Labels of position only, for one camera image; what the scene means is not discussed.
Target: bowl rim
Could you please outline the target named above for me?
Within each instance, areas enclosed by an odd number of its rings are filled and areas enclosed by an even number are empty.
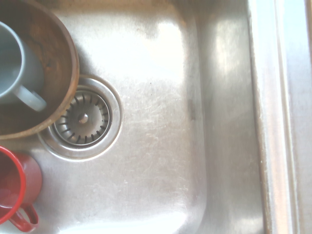
[[[7,135],[0,135],[0,140],[31,136],[49,127],[51,124],[53,124],[55,121],[57,121],[61,117],[61,115],[66,111],[67,107],[70,105],[71,101],[73,100],[75,96],[76,89],[78,86],[78,81],[79,81],[78,53],[77,53],[74,41],[71,35],[69,34],[67,28],[65,27],[65,25],[60,21],[60,19],[56,15],[54,15],[50,10],[48,10],[45,6],[41,5],[40,3],[35,2],[33,0],[20,0],[20,2],[30,5],[31,7],[34,7],[38,9],[39,11],[42,11],[43,13],[45,13],[45,15],[49,17],[53,22],[55,22],[55,24],[61,30],[68,44],[71,58],[72,58],[72,77],[70,80],[69,89],[62,103],[45,121],[39,123],[38,125],[30,129],[24,130],[22,132],[7,134]]]

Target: red mug handle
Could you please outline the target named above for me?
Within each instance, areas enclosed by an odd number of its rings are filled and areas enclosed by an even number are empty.
[[[39,219],[37,212],[32,204],[22,204],[20,207],[27,214],[30,222],[28,222],[19,211],[16,211],[10,218],[10,221],[22,232],[31,232],[38,226]]]

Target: sink basin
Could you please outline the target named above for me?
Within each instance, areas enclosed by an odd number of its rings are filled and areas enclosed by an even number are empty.
[[[122,119],[85,160],[40,135],[0,142],[41,167],[33,233],[263,233],[246,2],[38,2],[67,27],[80,72],[116,93]],[[6,222],[0,233],[19,231]]]

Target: drain stopper knob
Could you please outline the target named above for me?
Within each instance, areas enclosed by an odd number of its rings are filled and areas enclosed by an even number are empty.
[[[81,124],[84,124],[88,121],[88,115],[87,114],[81,114],[78,116],[78,121]]]

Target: drain ring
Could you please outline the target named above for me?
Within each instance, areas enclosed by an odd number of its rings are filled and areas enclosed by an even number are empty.
[[[90,106],[90,108],[92,107],[91,110],[84,109],[84,111],[75,112],[71,117],[69,117],[68,113],[63,114],[63,116],[68,116],[68,119],[75,118],[76,123],[74,126],[71,122],[64,121],[64,119],[66,119],[65,117],[61,117],[55,124],[52,124],[47,129],[38,133],[39,140],[51,154],[68,161],[89,160],[103,155],[116,140],[122,123],[122,109],[120,108],[120,99],[116,91],[101,78],[80,75],[76,94],[76,99],[79,101],[80,105],[81,102],[83,103],[84,99],[85,102],[90,102],[90,97],[88,97],[88,95],[93,96],[93,105]],[[95,105],[95,97],[99,98],[99,103],[97,105],[101,105],[103,110],[99,110],[102,108]],[[73,99],[72,105],[74,107],[71,105],[71,107],[68,108],[69,111],[77,108],[78,103],[76,99]],[[101,113],[101,115],[106,114],[106,109],[108,115],[99,117],[99,113]],[[90,119],[93,117],[91,117],[89,111],[95,111],[98,114],[97,118],[95,118],[96,120]],[[99,118],[100,121],[105,121],[104,125],[98,124]],[[76,128],[77,126],[81,127],[84,124],[87,126],[88,123],[92,126],[88,131],[82,131],[82,129]],[[68,130],[67,134],[62,134],[61,132],[68,129],[68,127],[71,128],[71,130]],[[83,141],[83,137],[85,136],[88,137],[86,143]]]
[[[99,141],[109,129],[110,113],[106,102],[96,93],[77,91],[66,113],[54,123],[58,135],[73,145]]]

